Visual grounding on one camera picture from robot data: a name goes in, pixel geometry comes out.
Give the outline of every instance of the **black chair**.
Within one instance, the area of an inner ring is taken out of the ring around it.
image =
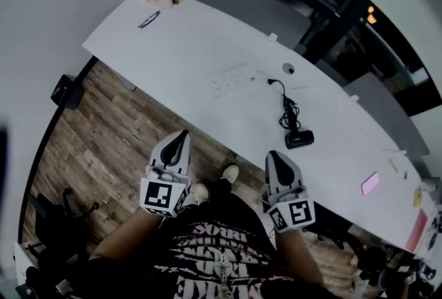
[[[55,285],[35,267],[26,269],[26,286],[31,290],[27,296],[21,296],[27,299],[62,299],[63,296],[58,292]]]
[[[63,206],[51,203],[42,194],[37,198],[32,195],[28,198],[36,211],[35,235],[45,246],[41,252],[35,249],[40,244],[29,246],[28,249],[36,257],[42,275],[53,285],[65,278],[69,260],[75,256],[77,261],[87,260],[86,242],[80,224],[98,209],[98,203],[94,203],[88,212],[75,217],[68,202],[71,193],[70,189],[63,192]]]
[[[315,233],[319,240],[329,239],[340,249],[344,243],[352,248],[358,258],[359,275],[362,280],[369,280],[369,284],[385,290],[390,285],[394,272],[387,266],[387,255],[380,247],[364,249],[357,237],[348,231],[353,225],[348,220],[315,203],[316,221],[303,230]]]

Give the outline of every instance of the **shoe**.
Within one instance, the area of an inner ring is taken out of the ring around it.
[[[222,179],[226,179],[231,184],[233,184],[238,178],[238,174],[240,173],[240,168],[236,165],[230,165],[224,172],[222,173]]]
[[[193,190],[193,199],[198,205],[209,201],[209,190],[207,190],[207,187],[203,184],[196,184]]]

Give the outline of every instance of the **pink card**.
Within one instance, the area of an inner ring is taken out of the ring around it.
[[[370,178],[362,184],[362,194],[364,196],[372,192],[379,185],[379,174],[374,173]]]

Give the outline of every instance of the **curved desk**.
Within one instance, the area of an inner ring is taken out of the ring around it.
[[[125,0],[85,41],[84,47],[159,103],[252,164],[265,167],[268,151],[285,153],[299,165],[309,196],[334,213],[402,249],[407,248],[420,208],[412,206],[421,179],[385,131],[340,86],[314,65],[256,29],[195,0],[161,15],[155,1]],[[292,76],[282,71],[295,67]],[[248,88],[215,98],[210,77],[247,64],[256,73]],[[284,82],[300,109],[299,120],[314,132],[311,146],[288,151],[279,126],[282,98],[273,77]],[[362,183],[375,172],[380,184],[367,197]],[[419,244],[435,212],[428,216]]]

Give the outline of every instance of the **graphic t-shirt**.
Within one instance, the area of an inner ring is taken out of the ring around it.
[[[334,298],[289,277],[267,237],[212,221],[159,230],[141,268],[89,261],[71,286],[82,298]]]

